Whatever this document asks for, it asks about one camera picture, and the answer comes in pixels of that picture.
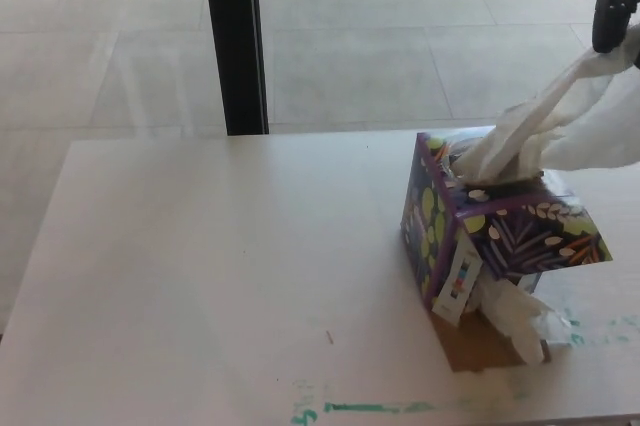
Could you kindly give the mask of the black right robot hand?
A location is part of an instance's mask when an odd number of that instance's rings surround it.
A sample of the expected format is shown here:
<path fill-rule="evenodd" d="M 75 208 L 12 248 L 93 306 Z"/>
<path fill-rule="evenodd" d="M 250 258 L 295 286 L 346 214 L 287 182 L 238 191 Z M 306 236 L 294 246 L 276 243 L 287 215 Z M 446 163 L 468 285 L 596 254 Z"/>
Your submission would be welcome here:
<path fill-rule="evenodd" d="M 592 46 L 597 53 L 610 53 L 626 37 L 639 0 L 596 0 L 592 24 Z"/>

